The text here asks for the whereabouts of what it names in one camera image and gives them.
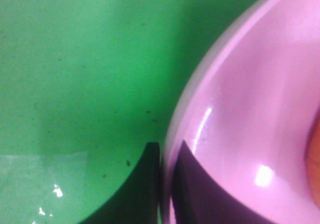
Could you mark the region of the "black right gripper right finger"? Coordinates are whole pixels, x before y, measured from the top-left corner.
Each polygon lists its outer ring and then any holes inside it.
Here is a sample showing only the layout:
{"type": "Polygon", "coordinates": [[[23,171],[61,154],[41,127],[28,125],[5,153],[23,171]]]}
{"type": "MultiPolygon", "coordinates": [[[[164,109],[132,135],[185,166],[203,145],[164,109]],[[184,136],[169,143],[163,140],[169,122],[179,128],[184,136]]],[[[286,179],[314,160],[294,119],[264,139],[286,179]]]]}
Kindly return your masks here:
{"type": "Polygon", "coordinates": [[[177,223],[272,223],[218,185],[181,143],[172,180],[177,223]]]}

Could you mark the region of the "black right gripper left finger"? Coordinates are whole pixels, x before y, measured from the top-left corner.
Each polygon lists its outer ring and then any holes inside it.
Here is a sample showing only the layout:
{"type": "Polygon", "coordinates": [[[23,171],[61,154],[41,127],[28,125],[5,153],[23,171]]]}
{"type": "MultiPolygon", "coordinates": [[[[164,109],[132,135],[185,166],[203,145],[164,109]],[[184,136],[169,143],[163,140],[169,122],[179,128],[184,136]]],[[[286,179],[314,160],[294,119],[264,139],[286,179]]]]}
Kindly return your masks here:
{"type": "Polygon", "coordinates": [[[158,142],[95,143],[87,157],[79,223],[158,222],[158,142]]]}

